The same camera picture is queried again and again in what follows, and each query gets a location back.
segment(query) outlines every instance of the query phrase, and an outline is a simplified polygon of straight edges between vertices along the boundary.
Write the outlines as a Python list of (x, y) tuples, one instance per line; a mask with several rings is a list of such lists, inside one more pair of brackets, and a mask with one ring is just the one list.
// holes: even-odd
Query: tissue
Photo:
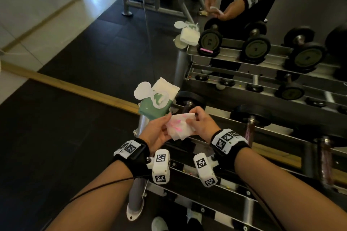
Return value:
[(168, 135), (172, 137), (174, 141), (191, 136), (195, 130), (186, 123), (186, 119), (196, 120), (194, 113), (184, 113), (172, 115), (169, 122), (166, 124)]

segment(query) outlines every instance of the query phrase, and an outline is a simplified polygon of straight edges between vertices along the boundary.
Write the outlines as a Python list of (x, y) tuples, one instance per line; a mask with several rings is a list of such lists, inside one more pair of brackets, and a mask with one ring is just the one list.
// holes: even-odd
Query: white shoe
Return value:
[(201, 224), (202, 214), (198, 213), (198, 212), (195, 212), (195, 211), (192, 211), (191, 209), (188, 208), (187, 209), (187, 223), (189, 222), (189, 219), (191, 219), (191, 218), (195, 218)]
[(152, 231), (166, 231), (169, 230), (168, 225), (160, 216), (157, 216), (152, 221)]

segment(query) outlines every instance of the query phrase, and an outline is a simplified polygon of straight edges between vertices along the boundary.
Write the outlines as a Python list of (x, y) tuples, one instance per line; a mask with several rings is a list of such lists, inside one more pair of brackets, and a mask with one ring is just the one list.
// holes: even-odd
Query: hand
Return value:
[(189, 113), (197, 114), (196, 121), (186, 119), (186, 123), (195, 129), (195, 134), (210, 144), (212, 136), (220, 130), (219, 126), (200, 106), (191, 109)]
[(230, 5), (224, 11), (224, 15), (218, 14), (216, 15), (216, 17), (222, 21), (227, 21), (227, 20), (236, 18), (238, 15), (240, 15), (244, 11), (245, 11), (245, 2), (243, 0), (237, 0), (230, 3)]
[(216, 5), (216, 0), (205, 0), (205, 9), (207, 12), (218, 13), (218, 11), (210, 9), (211, 6), (215, 6), (215, 5)]
[(153, 155), (163, 144), (171, 139), (168, 135), (166, 125), (171, 119), (171, 113), (166, 116), (150, 121), (139, 138), (144, 140), (149, 149), (151, 155)]

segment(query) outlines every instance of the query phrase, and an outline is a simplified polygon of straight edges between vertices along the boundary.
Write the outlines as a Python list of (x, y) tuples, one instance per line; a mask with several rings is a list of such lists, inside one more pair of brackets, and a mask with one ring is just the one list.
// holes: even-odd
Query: shoe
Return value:
[(188, 208), (187, 209), (187, 223), (189, 222), (189, 219), (191, 219), (191, 218), (195, 218), (201, 224), (202, 214), (198, 213), (198, 212), (195, 212), (195, 211), (192, 211), (191, 209)]
[(152, 231), (167, 231), (168, 225), (160, 216), (157, 216), (152, 221)]

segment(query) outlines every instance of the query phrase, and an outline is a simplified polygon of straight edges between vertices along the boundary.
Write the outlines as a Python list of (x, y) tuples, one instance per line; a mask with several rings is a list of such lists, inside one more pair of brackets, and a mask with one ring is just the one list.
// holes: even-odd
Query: black pants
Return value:
[(184, 231), (185, 230), (186, 231), (204, 231), (204, 229), (202, 228), (202, 224), (200, 224), (200, 222), (195, 218), (189, 219), (188, 224), (185, 226), (185, 228), (182, 228), (182, 230), (184, 230)]
[[(224, 11), (229, 6), (229, 4), (232, 3), (233, 1), (234, 0), (222, 0), (222, 3), (220, 5), (220, 10)], [(264, 21), (270, 9), (272, 8), (272, 5), (274, 4), (274, 2), (275, 0), (260, 0), (253, 7), (251, 7), (248, 10), (245, 10), (236, 18), (225, 21), (221, 25), (221, 30), (220, 30), (220, 32), (223, 34), (223, 37), (228, 39), (243, 40), (244, 38), (243, 31), (245, 29), (245, 26), (250, 22), (255, 22), (259, 20)], [(224, 68), (224, 69), (229, 69), (232, 71), (237, 71), (239, 67), (241, 66), (240, 63), (226, 62), (224, 60), (218, 60), (218, 59), (211, 59), (210, 63), (212, 67)], [(233, 75), (229, 75), (229, 74), (221, 74), (220, 76), (224, 78), (229, 78), (229, 79), (233, 78)]]

